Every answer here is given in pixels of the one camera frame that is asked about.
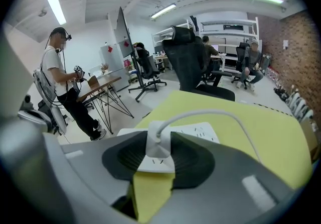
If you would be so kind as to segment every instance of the man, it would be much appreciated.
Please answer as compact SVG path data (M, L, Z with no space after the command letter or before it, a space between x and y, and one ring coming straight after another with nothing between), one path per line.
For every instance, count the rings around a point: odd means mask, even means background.
M45 49L43 72L48 81L55 86L58 101L65 107L76 121L78 127L85 132L90 140L99 140L106 135L99 120L94 120L83 103L77 102L77 92L71 80L83 78L84 72L66 73L56 49L64 49L66 45L66 31L56 28L50 34L49 45Z
M261 52L258 50L259 43L253 39L251 47L246 47L244 60L242 63L242 74L240 81L237 82L236 87L240 88L242 83L248 77L248 75L255 75L255 78L250 81L250 89L254 91L254 84L259 82L263 78L263 74L259 71L259 62L261 60Z
M215 50L213 46L210 45L210 39L208 36L203 36L203 44L205 46L205 66L207 67L206 74L209 75L213 70L220 70L220 58L211 58L211 55L219 55L219 52Z

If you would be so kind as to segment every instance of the hand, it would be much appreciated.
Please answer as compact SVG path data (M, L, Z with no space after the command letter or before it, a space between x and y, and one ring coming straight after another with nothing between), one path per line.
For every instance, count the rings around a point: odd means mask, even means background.
M245 75L246 76L250 75L250 69L248 67L245 68Z
M83 79L85 75L85 71L75 71L77 75L77 79Z

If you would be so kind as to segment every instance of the red brick wall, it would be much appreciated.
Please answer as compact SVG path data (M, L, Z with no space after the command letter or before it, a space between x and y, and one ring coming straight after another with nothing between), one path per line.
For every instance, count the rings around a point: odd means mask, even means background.
M282 20L248 13L248 19L259 19L262 53L271 54L273 69L290 91L292 84L314 111L321 128L321 44L318 30L307 11ZM288 49L283 49L288 40Z

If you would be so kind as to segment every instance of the white cable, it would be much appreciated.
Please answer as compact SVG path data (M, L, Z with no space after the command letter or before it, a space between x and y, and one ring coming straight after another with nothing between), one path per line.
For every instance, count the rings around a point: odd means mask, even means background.
M246 129L244 128L242 122L232 113L228 113L224 110L218 110L218 109L200 109L200 110L192 110L192 111L188 111L187 113L183 113L183 114L179 114L179 115L176 115L172 118L170 118L169 120L165 121L157 130L156 132L156 136L157 138L160 138L161 136L161 132L163 131L164 128L166 128L168 125L170 125L171 123L179 120L179 119L182 119L182 118L186 118L186 117L189 117L189 116L193 116L193 115L201 115L201 114L220 114L220 115L227 115L227 116L230 116L232 117L233 119L235 119L237 121L237 123L241 126L243 132L245 133L247 139L249 140L255 154L256 154L256 157L257 159L259 160L260 163L262 163L261 161L261 158L259 156L259 153L252 141L252 139L250 138L249 134L247 133Z

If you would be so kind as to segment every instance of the computer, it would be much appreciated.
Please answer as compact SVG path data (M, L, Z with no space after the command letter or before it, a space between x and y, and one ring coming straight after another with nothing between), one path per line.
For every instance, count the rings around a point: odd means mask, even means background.
M123 57L127 57L135 51L130 39L129 31L126 25L126 20L121 7L119 7L115 36Z
M213 46L216 51L219 51L219 45L215 45L214 44L214 45L211 45L211 46Z

